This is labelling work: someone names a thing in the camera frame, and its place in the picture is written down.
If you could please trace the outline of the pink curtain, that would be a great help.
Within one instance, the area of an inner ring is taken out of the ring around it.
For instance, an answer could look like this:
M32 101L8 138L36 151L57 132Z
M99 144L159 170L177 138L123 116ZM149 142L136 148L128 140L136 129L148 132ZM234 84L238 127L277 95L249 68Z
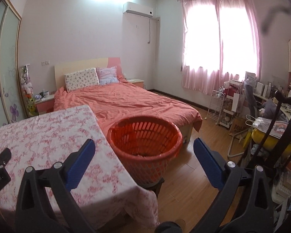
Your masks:
M210 95L246 72L261 73L261 47L253 0L181 0L182 87Z

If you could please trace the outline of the pink nightstand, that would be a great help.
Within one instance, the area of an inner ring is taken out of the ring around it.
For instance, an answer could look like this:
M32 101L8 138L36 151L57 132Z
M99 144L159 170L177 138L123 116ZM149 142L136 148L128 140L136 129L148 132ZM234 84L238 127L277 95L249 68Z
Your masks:
M55 95L49 95L37 102L35 102L39 115L53 112L55 103Z

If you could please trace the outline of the white rolling cart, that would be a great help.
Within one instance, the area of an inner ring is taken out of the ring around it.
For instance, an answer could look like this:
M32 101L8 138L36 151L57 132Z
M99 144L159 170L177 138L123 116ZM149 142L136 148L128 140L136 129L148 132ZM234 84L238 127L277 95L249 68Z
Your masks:
M223 104L225 101L225 94L223 92L213 90L210 97L210 104L205 120L212 119L218 125L222 118Z

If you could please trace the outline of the grey office chair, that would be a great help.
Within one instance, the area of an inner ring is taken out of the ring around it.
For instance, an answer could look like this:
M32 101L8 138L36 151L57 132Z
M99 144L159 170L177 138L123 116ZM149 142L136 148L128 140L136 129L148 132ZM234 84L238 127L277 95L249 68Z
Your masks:
M264 102L261 106L258 105L253 94L253 88L255 86L255 79L247 77L244 81L245 98L248 103L250 110L249 120L254 121L257 117L263 117L267 119L273 119L275 117L275 111L277 105L269 99Z

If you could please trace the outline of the pink striped pillow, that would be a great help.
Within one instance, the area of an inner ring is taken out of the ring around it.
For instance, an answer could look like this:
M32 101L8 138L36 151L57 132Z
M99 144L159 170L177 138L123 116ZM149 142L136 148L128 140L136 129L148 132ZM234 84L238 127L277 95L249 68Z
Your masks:
M117 78L117 68L115 66L107 68L97 68L97 74L99 77L100 85L107 85L119 82Z

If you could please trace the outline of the stuffed toys column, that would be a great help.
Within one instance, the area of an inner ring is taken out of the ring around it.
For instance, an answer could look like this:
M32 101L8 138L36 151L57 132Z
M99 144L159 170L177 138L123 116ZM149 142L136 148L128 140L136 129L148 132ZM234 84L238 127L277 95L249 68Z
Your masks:
M20 87L23 96L23 102L29 117L37 116L38 110L35 104L33 86L29 75L29 64L20 68Z

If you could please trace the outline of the white air conditioner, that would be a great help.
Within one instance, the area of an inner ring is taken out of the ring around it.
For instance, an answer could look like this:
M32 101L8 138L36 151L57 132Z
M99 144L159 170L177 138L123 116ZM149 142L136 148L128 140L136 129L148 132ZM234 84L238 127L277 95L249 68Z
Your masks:
M146 18L153 18L154 16L153 8L132 2L126 2L123 5L123 13L138 15Z

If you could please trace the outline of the cluttered desk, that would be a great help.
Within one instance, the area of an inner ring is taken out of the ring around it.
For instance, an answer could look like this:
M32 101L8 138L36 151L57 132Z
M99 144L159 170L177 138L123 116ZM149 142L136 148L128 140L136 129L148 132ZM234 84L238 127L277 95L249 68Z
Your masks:
M273 182L271 196L273 202L281 204L291 196L291 186L284 183L284 171L291 162L291 97L284 97L279 91L275 94L280 100L275 105L272 119L263 116L248 120L252 122L249 141L258 142L254 153L247 149L239 154L228 154L228 158L251 155L246 163L248 167L262 163L270 178L278 178Z

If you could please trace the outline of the pink floral tablecloth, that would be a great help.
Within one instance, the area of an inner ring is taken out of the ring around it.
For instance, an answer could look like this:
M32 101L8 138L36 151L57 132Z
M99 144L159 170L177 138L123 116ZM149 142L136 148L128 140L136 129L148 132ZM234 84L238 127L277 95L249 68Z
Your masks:
M11 151L6 165L11 181L0 192L0 211L9 225L15 224L24 170L28 166L47 169L63 162L87 139L94 141L95 155L78 187L71 192L87 221L99 229L118 214L126 213L147 228L158 225L155 193L135 183L86 105L0 127L0 153L5 148Z

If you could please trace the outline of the salmon bed cover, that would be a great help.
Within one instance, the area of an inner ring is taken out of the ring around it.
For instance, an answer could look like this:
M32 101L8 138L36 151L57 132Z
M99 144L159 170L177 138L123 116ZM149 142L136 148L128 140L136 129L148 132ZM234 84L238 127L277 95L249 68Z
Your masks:
M122 79L118 83L95 85L74 91L61 87L55 93L53 110L88 105L104 134L117 121L130 116L156 116L179 128L192 126L199 131L201 114L190 105L161 96Z

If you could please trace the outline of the orange plastic basket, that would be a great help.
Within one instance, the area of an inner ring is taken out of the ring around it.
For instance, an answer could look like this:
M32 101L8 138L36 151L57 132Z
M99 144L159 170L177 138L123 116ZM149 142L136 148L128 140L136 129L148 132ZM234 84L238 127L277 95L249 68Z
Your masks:
M134 181L155 186L169 162L177 157L183 135L172 122L154 116L132 116L114 123L107 140Z

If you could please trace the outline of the floral pillow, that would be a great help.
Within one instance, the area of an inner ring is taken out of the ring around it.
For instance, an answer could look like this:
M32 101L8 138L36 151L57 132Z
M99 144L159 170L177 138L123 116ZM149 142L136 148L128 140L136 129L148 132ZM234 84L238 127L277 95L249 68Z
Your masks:
M64 75L66 90L69 92L100 85L96 68L89 68Z

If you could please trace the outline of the floral wardrobe doors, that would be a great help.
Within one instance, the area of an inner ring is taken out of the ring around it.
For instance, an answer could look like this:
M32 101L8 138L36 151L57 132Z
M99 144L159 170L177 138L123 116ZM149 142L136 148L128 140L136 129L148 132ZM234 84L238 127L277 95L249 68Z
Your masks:
M27 118L18 67L21 16L9 0L0 2L0 127Z

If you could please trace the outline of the beige pink headboard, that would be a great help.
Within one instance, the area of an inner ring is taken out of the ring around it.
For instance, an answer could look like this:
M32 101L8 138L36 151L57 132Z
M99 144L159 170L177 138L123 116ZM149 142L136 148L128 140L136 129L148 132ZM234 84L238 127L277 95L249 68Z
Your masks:
M80 70L86 70L89 68L97 69L114 66L117 68L117 77L122 78L122 67L120 57L95 58L57 64L55 65L55 84L57 90L59 90L61 87L64 87L64 89L66 90L64 82L65 74L77 72Z

